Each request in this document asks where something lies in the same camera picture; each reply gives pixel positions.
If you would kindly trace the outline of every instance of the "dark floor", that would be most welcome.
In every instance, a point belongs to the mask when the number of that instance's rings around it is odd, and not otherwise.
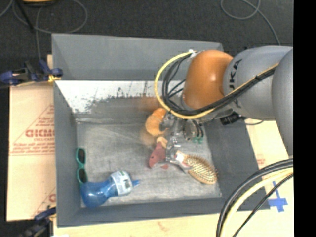
[[[260,0],[258,12],[247,20],[236,20],[221,9],[221,0],[60,0],[39,8],[23,6],[30,21],[51,32],[74,34],[205,40],[223,44],[232,56],[245,48],[263,45],[293,46],[294,0]],[[257,5],[258,0],[247,0]],[[10,0],[0,0],[0,15]],[[239,0],[226,0],[225,9],[235,16],[250,15],[254,8]],[[25,60],[39,56],[35,34],[18,21],[11,6],[0,17],[0,73],[20,68]],[[51,53],[50,34],[39,32],[40,56]],[[30,222],[5,222],[8,153],[8,91],[0,91],[0,236],[14,237]]]

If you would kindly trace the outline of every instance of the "green sunglasses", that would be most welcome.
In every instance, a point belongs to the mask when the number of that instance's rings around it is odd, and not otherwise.
[[[78,163],[77,180],[80,183],[80,185],[88,181],[88,176],[84,169],[85,160],[86,160],[85,149],[77,148],[76,149],[76,161]]]

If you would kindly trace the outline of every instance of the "cardboard sheet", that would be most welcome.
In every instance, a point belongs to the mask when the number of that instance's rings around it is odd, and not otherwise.
[[[7,221],[33,219],[56,202],[52,85],[12,87],[9,108]]]

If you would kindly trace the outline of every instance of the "blue spray bottle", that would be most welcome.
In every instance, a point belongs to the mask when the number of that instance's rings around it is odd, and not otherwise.
[[[117,171],[103,182],[85,182],[80,186],[81,197],[86,207],[101,206],[110,197],[129,194],[139,180],[131,180],[126,171]]]

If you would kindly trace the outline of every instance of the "blue cross marking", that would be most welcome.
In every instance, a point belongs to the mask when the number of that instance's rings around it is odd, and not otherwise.
[[[280,198],[280,194],[278,193],[277,189],[276,189],[276,197],[277,198],[268,199],[269,206],[270,207],[276,206],[278,212],[283,212],[284,211],[283,206],[288,205],[286,202],[286,199]]]

